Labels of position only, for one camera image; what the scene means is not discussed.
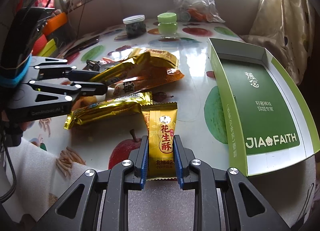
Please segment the green jar green lid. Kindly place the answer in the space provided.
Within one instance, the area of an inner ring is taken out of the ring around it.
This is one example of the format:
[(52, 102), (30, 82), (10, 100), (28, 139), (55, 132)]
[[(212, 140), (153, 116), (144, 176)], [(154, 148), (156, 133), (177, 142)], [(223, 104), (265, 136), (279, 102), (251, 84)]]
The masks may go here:
[(177, 34), (176, 13), (162, 13), (157, 16), (158, 31), (164, 38), (175, 38)]

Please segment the yellow peanut candy packet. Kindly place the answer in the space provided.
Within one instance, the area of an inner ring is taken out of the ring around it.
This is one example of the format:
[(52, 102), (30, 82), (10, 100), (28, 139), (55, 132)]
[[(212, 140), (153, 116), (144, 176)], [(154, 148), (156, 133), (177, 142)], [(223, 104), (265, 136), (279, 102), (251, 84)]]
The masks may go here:
[(142, 106), (149, 138), (149, 179), (159, 180), (176, 176), (173, 141), (177, 110), (176, 102)]

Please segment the dark jar white lid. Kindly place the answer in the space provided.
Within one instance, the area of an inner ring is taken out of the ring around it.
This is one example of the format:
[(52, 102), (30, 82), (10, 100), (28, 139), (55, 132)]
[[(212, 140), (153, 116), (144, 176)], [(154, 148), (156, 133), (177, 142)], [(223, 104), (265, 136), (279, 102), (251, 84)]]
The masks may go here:
[(123, 19), (127, 37), (129, 39), (139, 37), (146, 33), (145, 16), (134, 15)]

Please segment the green white cardboard box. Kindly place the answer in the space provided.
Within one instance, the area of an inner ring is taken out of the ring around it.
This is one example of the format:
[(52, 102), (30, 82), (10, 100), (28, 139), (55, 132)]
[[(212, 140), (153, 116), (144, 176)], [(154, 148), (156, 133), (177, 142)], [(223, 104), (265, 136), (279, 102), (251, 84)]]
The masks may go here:
[(211, 38), (208, 56), (222, 101), (231, 167), (245, 176), (262, 175), (319, 151), (306, 101), (266, 48)]

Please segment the gold yellow snack bar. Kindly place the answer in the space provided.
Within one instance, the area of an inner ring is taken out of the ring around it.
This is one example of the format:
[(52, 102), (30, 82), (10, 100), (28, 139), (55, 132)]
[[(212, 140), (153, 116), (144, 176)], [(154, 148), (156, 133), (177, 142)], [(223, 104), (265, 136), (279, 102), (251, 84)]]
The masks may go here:
[(165, 50), (135, 48), (127, 59), (99, 73), (89, 81), (112, 85), (125, 79), (147, 75), (155, 67), (177, 69), (178, 58)]

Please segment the gold foil snack bar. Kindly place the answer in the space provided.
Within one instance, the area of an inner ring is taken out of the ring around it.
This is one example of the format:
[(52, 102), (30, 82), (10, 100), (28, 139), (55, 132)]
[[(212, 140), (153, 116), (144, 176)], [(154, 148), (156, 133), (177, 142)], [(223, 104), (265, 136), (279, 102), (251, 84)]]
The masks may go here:
[(82, 126), (104, 119), (141, 113), (141, 107), (152, 105), (152, 92), (140, 92), (76, 109), (67, 115), (64, 129)]

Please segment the red green gift boxes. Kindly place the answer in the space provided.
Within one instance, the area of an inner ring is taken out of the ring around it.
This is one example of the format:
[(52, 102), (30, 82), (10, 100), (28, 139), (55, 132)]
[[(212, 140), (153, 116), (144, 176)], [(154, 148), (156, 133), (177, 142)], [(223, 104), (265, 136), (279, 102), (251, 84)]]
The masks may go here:
[(58, 53), (54, 39), (48, 41), (44, 35), (36, 40), (32, 50), (33, 56), (57, 57)]

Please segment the orange storage box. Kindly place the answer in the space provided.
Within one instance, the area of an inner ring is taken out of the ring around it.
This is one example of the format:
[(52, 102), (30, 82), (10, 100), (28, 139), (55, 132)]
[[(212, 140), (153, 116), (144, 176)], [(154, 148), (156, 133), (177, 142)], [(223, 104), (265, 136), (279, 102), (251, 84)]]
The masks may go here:
[(42, 33), (45, 36), (50, 35), (52, 32), (56, 31), (60, 27), (64, 26), (68, 22), (66, 13), (60, 13), (47, 21), (47, 24), (44, 26)]

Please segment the clear plastic bag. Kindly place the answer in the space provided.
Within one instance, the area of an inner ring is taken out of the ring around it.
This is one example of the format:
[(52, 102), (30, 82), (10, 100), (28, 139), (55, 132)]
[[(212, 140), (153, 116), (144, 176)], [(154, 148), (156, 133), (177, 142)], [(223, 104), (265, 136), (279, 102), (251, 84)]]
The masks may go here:
[(188, 13), (192, 20), (225, 23), (214, 0), (174, 0), (174, 6), (176, 10)]

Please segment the orange snack bag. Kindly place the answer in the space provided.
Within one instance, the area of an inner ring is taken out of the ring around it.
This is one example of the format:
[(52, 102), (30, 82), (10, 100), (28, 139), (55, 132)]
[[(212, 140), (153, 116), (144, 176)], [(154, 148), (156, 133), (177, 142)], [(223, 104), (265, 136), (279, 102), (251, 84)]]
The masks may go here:
[(179, 69), (152, 67), (142, 75), (121, 80), (108, 88), (106, 100), (135, 94), (183, 79)]

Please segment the black smartphone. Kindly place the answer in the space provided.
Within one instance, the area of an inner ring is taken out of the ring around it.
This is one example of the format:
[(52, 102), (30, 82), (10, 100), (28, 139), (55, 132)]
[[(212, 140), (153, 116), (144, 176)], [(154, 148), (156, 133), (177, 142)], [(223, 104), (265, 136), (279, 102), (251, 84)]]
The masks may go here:
[(71, 49), (69, 49), (65, 55), (64, 58), (67, 59), (69, 56), (72, 56), (73, 54), (80, 52), (90, 46), (93, 46), (97, 43), (99, 43), (100, 41), (100, 36), (95, 36), (89, 40), (86, 40), (84, 42), (81, 42), (80, 44), (77, 44), (75, 47), (72, 47)]

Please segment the beige floral curtain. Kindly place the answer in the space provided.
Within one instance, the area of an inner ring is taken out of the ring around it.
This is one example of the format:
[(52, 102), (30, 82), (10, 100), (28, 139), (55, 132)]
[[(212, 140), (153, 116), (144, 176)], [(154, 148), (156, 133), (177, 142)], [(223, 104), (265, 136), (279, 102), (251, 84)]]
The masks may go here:
[(314, 34), (315, 9), (309, 0), (260, 0), (253, 25), (242, 39), (266, 48), (300, 85)]

